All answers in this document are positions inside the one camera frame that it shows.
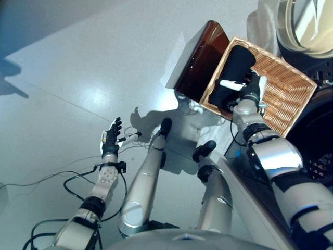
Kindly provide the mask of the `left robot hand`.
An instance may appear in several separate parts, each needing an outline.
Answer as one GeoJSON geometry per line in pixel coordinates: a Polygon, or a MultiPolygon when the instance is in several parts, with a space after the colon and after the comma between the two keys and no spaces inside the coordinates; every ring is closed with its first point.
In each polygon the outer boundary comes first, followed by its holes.
{"type": "Polygon", "coordinates": [[[119,148],[124,147],[133,141],[137,141],[141,137],[142,133],[137,131],[118,138],[122,128],[121,125],[121,118],[117,117],[111,123],[109,129],[102,132],[100,141],[100,152],[102,157],[108,154],[118,155],[119,148]]]}

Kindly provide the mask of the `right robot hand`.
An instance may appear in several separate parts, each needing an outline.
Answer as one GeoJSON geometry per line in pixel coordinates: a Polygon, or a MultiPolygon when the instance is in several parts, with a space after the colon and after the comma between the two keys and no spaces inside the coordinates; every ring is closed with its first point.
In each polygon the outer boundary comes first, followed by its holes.
{"type": "Polygon", "coordinates": [[[252,99],[256,104],[258,104],[263,94],[261,91],[265,88],[267,82],[267,78],[265,76],[260,76],[257,71],[251,71],[251,77],[249,83],[241,83],[239,81],[231,81],[231,80],[219,80],[219,85],[230,89],[232,91],[236,91],[240,93],[240,100],[243,99],[252,99]]]}

